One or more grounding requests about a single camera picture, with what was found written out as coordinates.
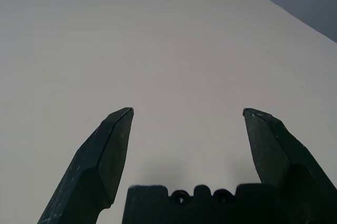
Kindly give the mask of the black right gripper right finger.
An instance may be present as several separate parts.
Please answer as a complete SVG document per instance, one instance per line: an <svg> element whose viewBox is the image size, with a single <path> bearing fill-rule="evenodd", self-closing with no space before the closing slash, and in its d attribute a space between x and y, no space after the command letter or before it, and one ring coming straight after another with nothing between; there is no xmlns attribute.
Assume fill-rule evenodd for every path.
<svg viewBox="0 0 337 224"><path fill-rule="evenodd" d="M336 223L336 187L310 151L271 114L243 110L255 169L295 223Z"/></svg>

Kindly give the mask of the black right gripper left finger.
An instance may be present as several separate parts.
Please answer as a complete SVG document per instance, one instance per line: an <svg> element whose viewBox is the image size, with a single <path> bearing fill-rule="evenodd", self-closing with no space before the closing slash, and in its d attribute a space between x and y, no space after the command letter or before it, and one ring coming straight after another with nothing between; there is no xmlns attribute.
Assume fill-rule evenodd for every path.
<svg viewBox="0 0 337 224"><path fill-rule="evenodd" d="M104 119L76 151L39 223L96 223L114 203L121 181L133 108Z"/></svg>

